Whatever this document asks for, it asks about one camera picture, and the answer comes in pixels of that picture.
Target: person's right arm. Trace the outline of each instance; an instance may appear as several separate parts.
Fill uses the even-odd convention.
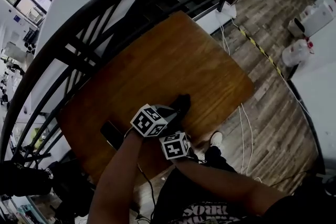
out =
[[[176,167],[193,182],[223,198],[262,216],[268,208],[288,196],[247,176],[206,167],[187,159],[175,161]]]

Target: forearm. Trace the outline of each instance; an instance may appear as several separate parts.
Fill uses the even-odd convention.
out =
[[[206,167],[184,159],[177,161],[175,165],[193,182],[227,202],[241,204],[255,215],[262,216],[271,205],[286,196],[276,189],[241,174]]]
[[[101,175],[89,223],[128,223],[138,155],[143,138],[131,131]]]

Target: black phone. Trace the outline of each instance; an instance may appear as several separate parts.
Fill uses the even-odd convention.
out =
[[[124,135],[110,121],[104,123],[100,129],[100,133],[116,150],[120,148],[122,142],[124,141]]]

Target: wooden floor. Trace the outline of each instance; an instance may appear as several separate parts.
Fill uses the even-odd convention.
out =
[[[284,71],[282,50],[293,39],[286,30],[288,22],[314,0],[238,0],[235,23],[253,37],[278,66]],[[266,185],[309,169],[317,159],[318,152],[300,106],[275,72],[268,60],[232,25],[224,29],[232,58],[248,73],[255,84],[256,92],[244,103],[253,135],[254,151],[248,176],[259,177]],[[220,31],[213,38],[221,42]],[[246,174],[251,155],[251,133],[242,112],[244,129],[244,163]],[[223,122],[219,129],[223,135],[223,156],[238,172],[243,160],[242,130],[238,111]],[[201,156],[208,144],[198,149]],[[155,198],[158,197],[171,168],[152,180]],[[274,187],[288,193],[301,183],[305,173],[298,174]],[[153,202],[148,184],[135,190],[135,199],[141,214],[149,217]]]

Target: person's left arm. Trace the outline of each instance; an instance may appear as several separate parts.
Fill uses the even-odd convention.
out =
[[[97,184],[91,203],[89,224],[129,223],[129,208],[143,137],[130,131]]]

